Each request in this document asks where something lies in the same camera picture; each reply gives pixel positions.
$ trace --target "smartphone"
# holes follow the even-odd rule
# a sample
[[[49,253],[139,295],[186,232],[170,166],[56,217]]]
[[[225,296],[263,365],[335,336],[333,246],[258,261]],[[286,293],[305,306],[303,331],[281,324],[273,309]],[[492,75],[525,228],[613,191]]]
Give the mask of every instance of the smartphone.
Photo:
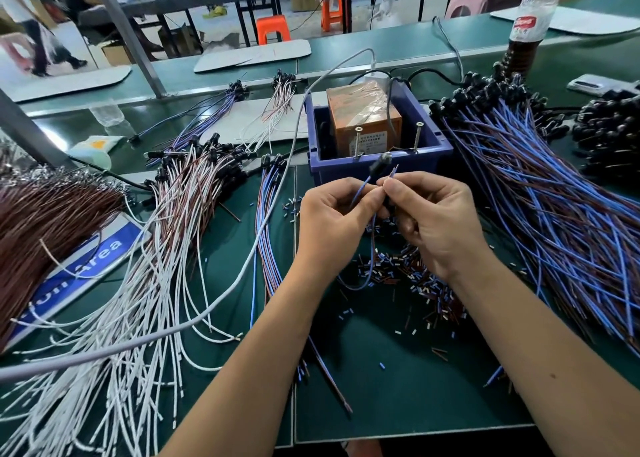
[[[611,90],[628,91],[634,96],[640,95],[640,81],[629,83],[628,81],[620,81],[597,75],[582,75],[580,78],[569,81],[566,87],[567,89],[579,91],[580,93],[594,97],[601,97]]]

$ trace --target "blue and white sign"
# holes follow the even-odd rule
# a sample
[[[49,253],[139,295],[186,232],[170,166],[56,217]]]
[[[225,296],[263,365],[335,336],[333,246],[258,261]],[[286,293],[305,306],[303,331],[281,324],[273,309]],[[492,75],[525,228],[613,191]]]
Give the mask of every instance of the blue and white sign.
[[[137,249],[140,243],[149,239],[150,233],[140,236],[142,227],[127,215],[120,213],[99,234],[85,241],[61,264],[71,273],[56,267],[38,287],[31,299],[33,310],[42,319],[48,319],[88,291],[105,275],[114,270],[124,259]],[[20,316],[20,320],[37,324],[30,309]],[[25,338],[36,329],[33,326],[16,325],[5,350]]]

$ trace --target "hand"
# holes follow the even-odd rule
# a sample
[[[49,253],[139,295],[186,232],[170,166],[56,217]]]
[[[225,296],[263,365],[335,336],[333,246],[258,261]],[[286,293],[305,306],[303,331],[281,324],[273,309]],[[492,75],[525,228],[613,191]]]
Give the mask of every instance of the hand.
[[[349,212],[362,181],[348,177],[310,189],[300,207],[300,241],[294,261],[318,283],[329,284],[347,266],[373,215],[388,218],[385,192],[367,184],[364,197]]]
[[[493,257],[466,184],[427,172],[400,173],[378,184],[396,204],[398,231],[445,282]]]

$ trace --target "dark liquid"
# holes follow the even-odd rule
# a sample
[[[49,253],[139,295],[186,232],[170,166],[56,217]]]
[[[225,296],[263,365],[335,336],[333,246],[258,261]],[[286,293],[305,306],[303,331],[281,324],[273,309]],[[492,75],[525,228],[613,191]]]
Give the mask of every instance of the dark liquid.
[[[523,77],[527,76],[527,73],[533,65],[533,60],[536,58],[538,45],[541,42],[542,41],[521,43],[509,41],[509,48],[502,58],[504,72],[507,77],[510,77],[514,73],[520,73]]]

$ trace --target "pink stool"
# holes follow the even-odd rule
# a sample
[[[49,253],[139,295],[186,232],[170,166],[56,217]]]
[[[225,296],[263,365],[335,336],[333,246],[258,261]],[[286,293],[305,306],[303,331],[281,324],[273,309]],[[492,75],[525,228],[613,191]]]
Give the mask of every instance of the pink stool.
[[[24,57],[23,55],[21,55],[18,52],[18,49],[15,48],[15,44],[18,44],[21,47],[27,49],[30,57]],[[31,43],[23,33],[11,32],[10,34],[0,36],[0,45],[13,60],[16,66],[18,66],[23,71],[31,71],[31,69],[33,68],[33,60],[31,58],[35,53],[33,51],[33,46],[31,46]]]
[[[488,0],[451,0],[444,17],[451,19],[452,17],[484,14],[486,12],[487,1]]]

